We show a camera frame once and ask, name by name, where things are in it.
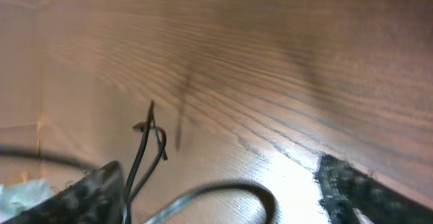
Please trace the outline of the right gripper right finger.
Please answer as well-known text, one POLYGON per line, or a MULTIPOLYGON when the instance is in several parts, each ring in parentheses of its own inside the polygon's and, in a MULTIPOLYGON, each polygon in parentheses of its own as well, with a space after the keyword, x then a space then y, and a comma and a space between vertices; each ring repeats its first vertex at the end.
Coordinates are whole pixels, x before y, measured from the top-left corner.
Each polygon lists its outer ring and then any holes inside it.
POLYGON ((432 224, 432 209, 382 185, 349 163, 324 154, 315 173, 331 223, 359 223, 356 211, 372 223, 432 224))

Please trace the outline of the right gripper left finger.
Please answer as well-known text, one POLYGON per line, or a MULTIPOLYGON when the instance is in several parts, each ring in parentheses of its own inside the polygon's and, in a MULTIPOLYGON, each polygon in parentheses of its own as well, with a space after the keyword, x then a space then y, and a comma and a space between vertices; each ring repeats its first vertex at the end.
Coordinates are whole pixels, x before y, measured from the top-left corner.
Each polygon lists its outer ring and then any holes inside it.
POLYGON ((111 161, 6 224, 122 224, 126 222, 124 178, 111 161))

